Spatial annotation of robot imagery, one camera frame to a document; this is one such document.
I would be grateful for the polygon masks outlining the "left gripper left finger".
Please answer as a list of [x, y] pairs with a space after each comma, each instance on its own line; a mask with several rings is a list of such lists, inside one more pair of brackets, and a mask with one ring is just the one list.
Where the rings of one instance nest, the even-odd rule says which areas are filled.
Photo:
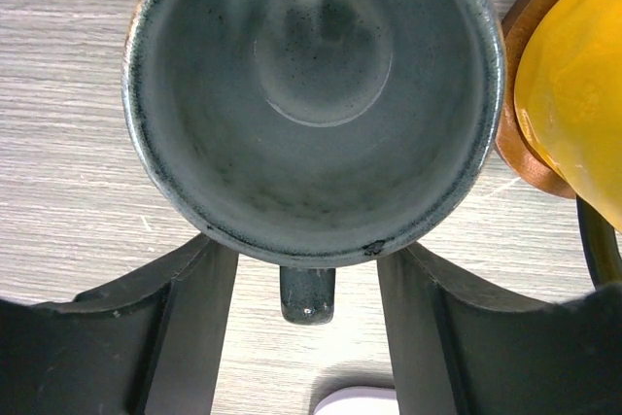
[[204, 235], [64, 303], [1, 303], [5, 414], [207, 414], [237, 254]]

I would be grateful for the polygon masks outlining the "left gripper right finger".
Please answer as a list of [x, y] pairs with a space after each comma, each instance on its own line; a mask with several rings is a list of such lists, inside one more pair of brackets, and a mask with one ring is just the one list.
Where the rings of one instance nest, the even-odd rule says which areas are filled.
[[413, 245], [378, 261], [403, 414], [617, 414], [621, 288], [547, 303]]

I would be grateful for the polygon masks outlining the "lilac plastic tray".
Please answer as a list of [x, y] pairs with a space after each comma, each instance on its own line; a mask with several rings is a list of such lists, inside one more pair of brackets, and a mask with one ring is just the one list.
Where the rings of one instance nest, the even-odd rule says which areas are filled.
[[323, 398], [313, 415], [398, 415], [395, 389], [349, 387]]

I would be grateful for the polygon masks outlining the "grey ceramic mug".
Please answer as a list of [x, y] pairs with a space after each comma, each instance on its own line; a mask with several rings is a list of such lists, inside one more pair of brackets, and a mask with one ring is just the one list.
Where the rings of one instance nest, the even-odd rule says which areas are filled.
[[463, 201], [504, 81], [492, 0], [146, 0], [121, 93], [161, 193], [277, 264], [284, 318], [318, 325], [338, 267], [401, 250]]

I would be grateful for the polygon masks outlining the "yellow translucent cup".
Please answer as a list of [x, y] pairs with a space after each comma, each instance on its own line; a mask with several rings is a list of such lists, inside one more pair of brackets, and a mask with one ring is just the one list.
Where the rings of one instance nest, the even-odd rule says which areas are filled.
[[522, 54], [514, 108], [528, 144], [576, 194], [595, 286], [621, 278], [621, 0], [559, 0]]

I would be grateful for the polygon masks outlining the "woven rattan coaster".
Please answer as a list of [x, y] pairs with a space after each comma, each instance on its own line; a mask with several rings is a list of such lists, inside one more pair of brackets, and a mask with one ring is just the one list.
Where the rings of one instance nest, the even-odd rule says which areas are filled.
[[123, 57], [124, 59], [129, 55], [131, 50], [131, 44], [135, 35], [135, 30], [139, 22], [139, 16], [143, 10], [146, 0], [137, 0], [137, 3], [132, 12], [131, 20], [128, 26], [127, 35], [124, 42]]

